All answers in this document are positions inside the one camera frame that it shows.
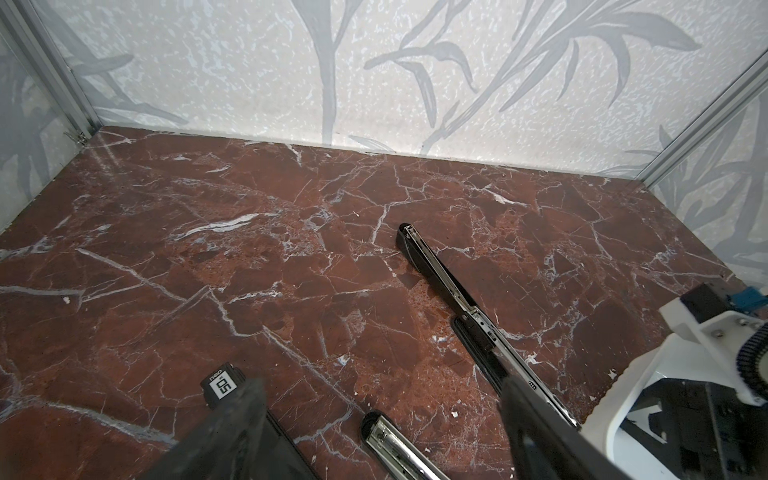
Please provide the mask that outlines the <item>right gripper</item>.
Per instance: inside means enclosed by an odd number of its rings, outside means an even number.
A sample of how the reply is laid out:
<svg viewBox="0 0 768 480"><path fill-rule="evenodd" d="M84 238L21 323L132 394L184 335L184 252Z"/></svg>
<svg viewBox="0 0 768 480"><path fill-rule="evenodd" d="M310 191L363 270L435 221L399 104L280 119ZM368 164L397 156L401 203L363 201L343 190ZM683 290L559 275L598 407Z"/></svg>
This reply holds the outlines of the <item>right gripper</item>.
<svg viewBox="0 0 768 480"><path fill-rule="evenodd" d="M621 429L680 479L765 479L767 407L733 388L664 378L646 387Z"/></svg>

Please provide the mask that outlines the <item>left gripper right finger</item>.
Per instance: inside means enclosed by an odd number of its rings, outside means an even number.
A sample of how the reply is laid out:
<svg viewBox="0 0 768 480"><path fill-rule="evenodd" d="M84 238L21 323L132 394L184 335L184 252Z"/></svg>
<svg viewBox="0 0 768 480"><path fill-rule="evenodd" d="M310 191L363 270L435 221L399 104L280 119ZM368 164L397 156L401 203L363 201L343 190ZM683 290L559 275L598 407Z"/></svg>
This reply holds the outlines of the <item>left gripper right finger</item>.
<svg viewBox="0 0 768 480"><path fill-rule="evenodd" d="M501 387L499 413L517 479L625 479L519 377Z"/></svg>

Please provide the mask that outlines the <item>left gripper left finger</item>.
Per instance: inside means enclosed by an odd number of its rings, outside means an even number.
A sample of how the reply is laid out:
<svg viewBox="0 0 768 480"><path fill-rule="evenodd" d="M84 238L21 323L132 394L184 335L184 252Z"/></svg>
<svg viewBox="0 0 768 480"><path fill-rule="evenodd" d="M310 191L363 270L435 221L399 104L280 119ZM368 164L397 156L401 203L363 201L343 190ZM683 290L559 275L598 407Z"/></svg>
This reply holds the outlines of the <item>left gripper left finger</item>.
<svg viewBox="0 0 768 480"><path fill-rule="evenodd" d="M266 413L263 382L245 381L140 477L254 479Z"/></svg>

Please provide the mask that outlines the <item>black stapler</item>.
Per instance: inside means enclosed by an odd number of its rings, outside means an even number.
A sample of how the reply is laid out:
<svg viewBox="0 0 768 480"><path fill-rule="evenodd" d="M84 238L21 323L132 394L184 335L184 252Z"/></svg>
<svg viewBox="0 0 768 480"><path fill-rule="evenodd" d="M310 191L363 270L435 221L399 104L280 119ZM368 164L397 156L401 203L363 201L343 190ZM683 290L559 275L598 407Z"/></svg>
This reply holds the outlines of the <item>black stapler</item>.
<svg viewBox="0 0 768 480"><path fill-rule="evenodd" d="M316 479L318 475L266 406L263 386L227 362L201 382L206 405L232 424L216 479Z"/></svg>
<svg viewBox="0 0 768 480"><path fill-rule="evenodd" d="M515 374L560 418L579 430L581 424L576 417L512 348L497 325L452 275L413 225L403 223L398 227L396 245L411 266L453 310L455 317L451 325L454 333L494 391L500 393L504 380Z"/></svg>

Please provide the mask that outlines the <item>beige stapler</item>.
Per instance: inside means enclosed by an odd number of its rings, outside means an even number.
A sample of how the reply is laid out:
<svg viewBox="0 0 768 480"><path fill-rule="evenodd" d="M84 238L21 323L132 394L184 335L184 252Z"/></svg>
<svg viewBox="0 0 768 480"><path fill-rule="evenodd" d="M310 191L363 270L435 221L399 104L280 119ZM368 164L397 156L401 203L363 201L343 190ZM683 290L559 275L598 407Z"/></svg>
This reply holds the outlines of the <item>beige stapler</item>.
<svg viewBox="0 0 768 480"><path fill-rule="evenodd" d="M363 417L361 438L394 479L448 480L397 426L382 412L373 410Z"/></svg>

